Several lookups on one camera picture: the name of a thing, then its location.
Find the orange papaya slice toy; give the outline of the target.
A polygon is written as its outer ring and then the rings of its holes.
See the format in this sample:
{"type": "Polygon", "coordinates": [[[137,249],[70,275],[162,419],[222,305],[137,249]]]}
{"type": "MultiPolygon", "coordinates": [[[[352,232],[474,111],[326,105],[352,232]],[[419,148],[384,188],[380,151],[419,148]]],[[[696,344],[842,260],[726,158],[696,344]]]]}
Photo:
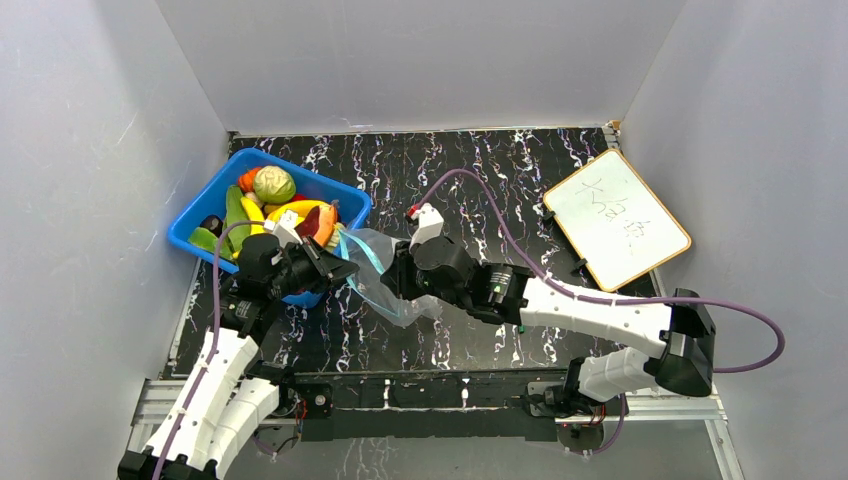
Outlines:
{"type": "Polygon", "coordinates": [[[321,247],[326,247],[336,230],[338,212],[334,204],[312,207],[295,227],[300,237],[310,237],[321,247]]]}

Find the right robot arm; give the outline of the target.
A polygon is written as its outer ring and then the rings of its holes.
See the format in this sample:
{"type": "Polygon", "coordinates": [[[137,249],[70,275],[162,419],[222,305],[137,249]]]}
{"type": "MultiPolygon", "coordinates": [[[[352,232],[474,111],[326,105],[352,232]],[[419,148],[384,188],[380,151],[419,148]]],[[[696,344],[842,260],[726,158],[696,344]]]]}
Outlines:
{"type": "Polygon", "coordinates": [[[587,414],[643,388],[689,397],[712,392],[716,328],[697,305],[617,294],[593,303],[589,289],[566,295],[562,284],[548,284],[526,267],[480,262],[446,237],[399,243],[380,280],[398,298],[433,296],[484,323],[560,328],[622,345],[601,357],[575,358],[562,384],[528,392],[538,416],[587,414]]]}

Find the clear zip top bag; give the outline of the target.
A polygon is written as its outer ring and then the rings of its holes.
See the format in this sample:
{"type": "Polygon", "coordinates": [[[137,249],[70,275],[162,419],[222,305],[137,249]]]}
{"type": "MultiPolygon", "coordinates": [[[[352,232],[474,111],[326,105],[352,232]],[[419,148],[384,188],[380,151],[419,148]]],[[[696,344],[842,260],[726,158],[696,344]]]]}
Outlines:
{"type": "Polygon", "coordinates": [[[392,263],[398,239],[369,228],[342,229],[339,235],[340,257],[359,267],[347,278],[347,283],[376,313],[402,328],[420,317],[438,319],[441,316],[442,306],[435,297],[425,295],[403,300],[381,282],[381,275],[392,263]]]}

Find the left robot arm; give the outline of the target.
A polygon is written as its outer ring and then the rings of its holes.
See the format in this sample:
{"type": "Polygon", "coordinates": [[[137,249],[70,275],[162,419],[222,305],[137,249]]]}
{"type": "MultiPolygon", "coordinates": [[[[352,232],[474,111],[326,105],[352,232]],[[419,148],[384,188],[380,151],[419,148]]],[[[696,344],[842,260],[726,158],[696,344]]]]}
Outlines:
{"type": "Polygon", "coordinates": [[[282,367],[255,360],[283,298],[323,293],[357,273],[357,264],[304,238],[248,237],[238,270],[221,282],[215,316],[189,378],[141,451],[126,451],[121,479],[222,479],[269,415],[294,411],[299,391],[282,367]]]}

